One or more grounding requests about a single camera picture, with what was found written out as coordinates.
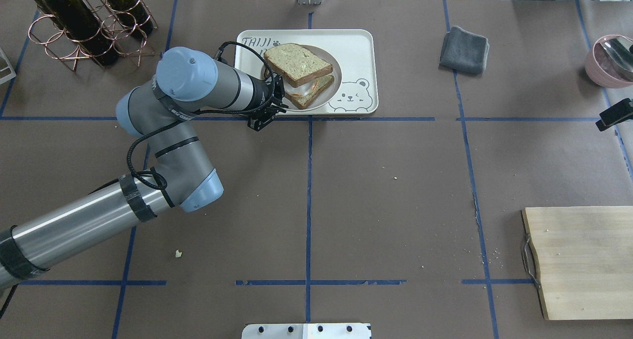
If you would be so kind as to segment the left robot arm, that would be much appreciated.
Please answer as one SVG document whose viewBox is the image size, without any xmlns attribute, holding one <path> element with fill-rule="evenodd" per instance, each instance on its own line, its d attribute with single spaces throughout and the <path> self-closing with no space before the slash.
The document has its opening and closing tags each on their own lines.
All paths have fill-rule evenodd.
<svg viewBox="0 0 633 339">
<path fill-rule="evenodd" d="M 71 204 L 1 233 L 1 289 L 31 280 L 176 206 L 192 212 L 224 188 L 192 126 L 204 113 L 247 116 L 260 131 L 285 111 L 283 78 L 252 77 L 216 55 L 186 47 L 166 50 L 151 80 L 117 104 L 120 126 L 136 137 L 128 172 Z"/>
</svg>

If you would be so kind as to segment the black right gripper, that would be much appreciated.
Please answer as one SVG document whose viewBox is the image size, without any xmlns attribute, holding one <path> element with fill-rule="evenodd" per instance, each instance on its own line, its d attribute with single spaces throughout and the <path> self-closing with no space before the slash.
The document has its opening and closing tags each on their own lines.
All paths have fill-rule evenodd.
<svg viewBox="0 0 633 339">
<path fill-rule="evenodd" d="M 599 120 L 595 123 L 600 132 L 615 126 L 619 123 L 626 122 L 633 118 L 633 100 L 624 98 L 615 105 L 609 107 L 599 114 Z"/>
</svg>

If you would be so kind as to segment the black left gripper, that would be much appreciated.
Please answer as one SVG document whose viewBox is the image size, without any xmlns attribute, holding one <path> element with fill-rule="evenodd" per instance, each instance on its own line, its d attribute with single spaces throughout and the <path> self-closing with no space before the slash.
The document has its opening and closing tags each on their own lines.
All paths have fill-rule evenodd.
<svg viewBox="0 0 633 339">
<path fill-rule="evenodd" d="M 246 113 L 248 116 L 247 126 L 256 132 L 273 122 L 278 113 L 285 113 L 285 109 L 288 107 L 282 102 L 285 96 L 282 76 L 271 74 L 269 79 L 269 81 L 263 81 L 265 89 L 263 90 L 262 102 Z"/>
</svg>

